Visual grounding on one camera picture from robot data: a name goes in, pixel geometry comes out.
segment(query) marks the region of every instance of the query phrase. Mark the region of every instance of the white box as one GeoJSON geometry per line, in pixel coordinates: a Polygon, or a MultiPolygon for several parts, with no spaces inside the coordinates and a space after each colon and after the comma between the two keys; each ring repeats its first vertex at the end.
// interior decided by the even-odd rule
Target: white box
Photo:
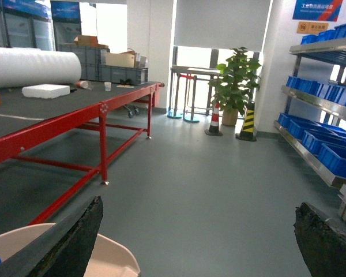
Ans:
{"type": "Polygon", "coordinates": [[[32,85],[24,87],[22,93],[25,97],[53,99],[62,95],[70,94],[70,87],[68,85],[32,85]]]}

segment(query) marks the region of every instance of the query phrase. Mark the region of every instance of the potted plant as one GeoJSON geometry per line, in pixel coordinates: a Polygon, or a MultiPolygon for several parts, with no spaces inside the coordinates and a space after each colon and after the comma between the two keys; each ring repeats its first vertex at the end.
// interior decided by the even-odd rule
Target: potted plant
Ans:
{"type": "Polygon", "coordinates": [[[253,98],[253,89],[259,88],[260,78],[255,71],[261,66],[256,58],[249,58],[247,48],[232,48],[233,55],[225,63],[216,66],[220,70],[217,79],[210,80],[209,85],[215,88],[212,104],[219,104],[223,111],[222,124],[235,126],[238,113],[245,114],[245,108],[253,98]]]}

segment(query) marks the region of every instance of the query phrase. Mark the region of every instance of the blue sign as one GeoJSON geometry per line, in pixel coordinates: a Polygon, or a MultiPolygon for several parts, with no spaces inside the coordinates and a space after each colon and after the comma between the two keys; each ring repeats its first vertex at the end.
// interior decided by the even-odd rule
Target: blue sign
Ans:
{"type": "Polygon", "coordinates": [[[19,12],[25,12],[41,16],[45,18],[51,18],[51,9],[47,1],[34,1],[34,0],[3,0],[5,8],[18,10],[19,12]]]}
{"type": "Polygon", "coordinates": [[[80,4],[77,2],[51,1],[51,13],[53,18],[81,19],[80,4]]]}
{"type": "Polygon", "coordinates": [[[292,19],[337,21],[343,0],[296,0],[292,19]]]}

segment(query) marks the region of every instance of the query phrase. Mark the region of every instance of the sign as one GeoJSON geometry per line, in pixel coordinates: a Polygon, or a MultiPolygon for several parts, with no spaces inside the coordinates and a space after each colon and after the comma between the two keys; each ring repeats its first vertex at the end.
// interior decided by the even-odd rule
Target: sign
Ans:
{"type": "Polygon", "coordinates": [[[296,20],[337,21],[343,0],[296,0],[296,20]]]}
{"type": "Polygon", "coordinates": [[[81,19],[80,4],[77,2],[51,1],[53,18],[81,19]]]}
{"type": "Polygon", "coordinates": [[[328,23],[300,21],[298,33],[320,33],[328,30],[328,23]]]}
{"type": "Polygon", "coordinates": [[[5,8],[34,14],[44,18],[51,18],[50,5],[48,4],[50,3],[47,3],[47,1],[41,1],[41,3],[38,3],[33,0],[3,0],[5,8]]]}

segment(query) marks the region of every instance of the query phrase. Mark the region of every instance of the workbench frame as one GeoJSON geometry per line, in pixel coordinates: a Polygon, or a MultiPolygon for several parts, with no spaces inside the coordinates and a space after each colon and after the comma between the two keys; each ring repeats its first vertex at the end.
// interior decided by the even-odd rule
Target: workbench frame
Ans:
{"type": "Polygon", "coordinates": [[[159,98],[162,83],[147,84],[142,88],[127,92],[122,95],[114,96],[110,99],[92,104],[70,113],[60,115],[55,118],[46,119],[36,123],[28,128],[19,130],[0,137],[0,162],[10,158],[24,160],[27,162],[36,162],[50,166],[64,167],[72,170],[80,170],[86,174],[69,188],[62,196],[56,199],[40,215],[32,220],[29,225],[44,223],[51,215],[59,210],[67,201],[69,201],[93,176],[100,173],[102,184],[108,184],[107,167],[119,154],[121,154],[142,132],[147,132],[147,138],[151,139],[151,115],[152,108],[159,98]],[[135,128],[123,125],[107,124],[108,112],[122,107],[131,102],[140,102],[148,104],[147,128],[135,128]],[[125,141],[113,153],[107,153],[107,127],[135,130],[136,132],[125,141]],[[24,151],[31,149],[47,140],[50,140],[60,134],[75,128],[98,131],[100,135],[100,163],[95,166],[84,166],[81,164],[57,162],[41,158],[33,158],[20,155],[24,151]]]}

